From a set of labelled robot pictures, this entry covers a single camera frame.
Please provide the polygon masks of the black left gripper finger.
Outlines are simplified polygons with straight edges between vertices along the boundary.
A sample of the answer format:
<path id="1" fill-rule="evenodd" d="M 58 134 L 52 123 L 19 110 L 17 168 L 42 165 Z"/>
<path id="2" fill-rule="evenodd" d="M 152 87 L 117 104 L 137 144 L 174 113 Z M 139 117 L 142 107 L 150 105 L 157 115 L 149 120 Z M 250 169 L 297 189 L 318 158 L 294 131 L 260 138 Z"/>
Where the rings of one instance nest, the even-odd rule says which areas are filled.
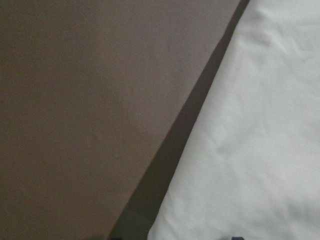
<path id="1" fill-rule="evenodd" d="M 242 236 L 232 236 L 231 240 L 244 240 L 244 237 L 242 237 Z"/>

